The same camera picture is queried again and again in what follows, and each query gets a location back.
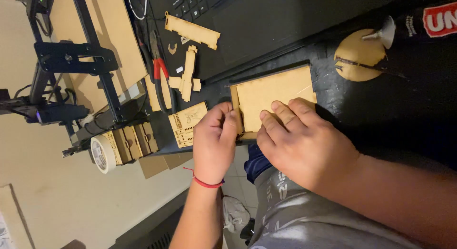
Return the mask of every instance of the person's left hand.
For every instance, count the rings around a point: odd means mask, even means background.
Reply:
[[[235,116],[231,103],[221,103],[194,127],[194,175],[207,184],[219,184],[233,162]]]

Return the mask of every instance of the white cable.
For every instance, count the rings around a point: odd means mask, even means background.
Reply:
[[[132,2],[130,0],[129,0],[129,4],[130,4],[130,9],[132,9],[132,12],[134,13],[134,15],[135,15],[135,17],[137,19],[142,20],[142,19],[145,18],[145,16],[146,16],[146,6],[148,5],[148,0],[144,0],[144,13],[143,13],[143,17],[141,17],[141,18],[138,17],[138,15],[135,13],[135,10],[134,10],[134,8],[132,6]]]

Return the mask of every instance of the white plastic bag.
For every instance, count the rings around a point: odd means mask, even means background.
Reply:
[[[228,229],[232,233],[240,233],[249,222],[249,212],[238,199],[231,196],[224,196],[222,204],[224,206],[224,229]]]

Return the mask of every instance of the laptop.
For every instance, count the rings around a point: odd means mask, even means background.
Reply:
[[[169,75],[198,47],[194,78],[219,80],[284,53],[281,48],[395,0],[149,0]],[[164,29],[165,11],[221,33],[217,50]]]

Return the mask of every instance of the red logo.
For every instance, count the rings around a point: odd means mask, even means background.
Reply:
[[[431,38],[457,33],[457,2],[425,8],[422,20]]]

